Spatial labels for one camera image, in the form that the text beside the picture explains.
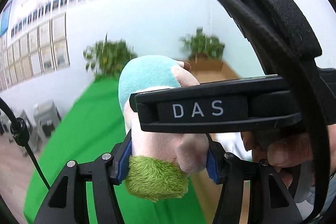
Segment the person's right hand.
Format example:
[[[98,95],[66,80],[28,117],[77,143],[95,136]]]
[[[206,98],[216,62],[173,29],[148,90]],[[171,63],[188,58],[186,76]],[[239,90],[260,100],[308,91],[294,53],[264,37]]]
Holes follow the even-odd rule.
[[[252,160],[258,162],[261,159],[267,159],[269,164],[279,173],[286,187],[291,185],[293,177],[284,169],[313,160],[312,145],[308,134],[277,141],[270,144],[266,150],[260,147],[252,132],[244,131],[240,135],[245,150],[252,152]]]

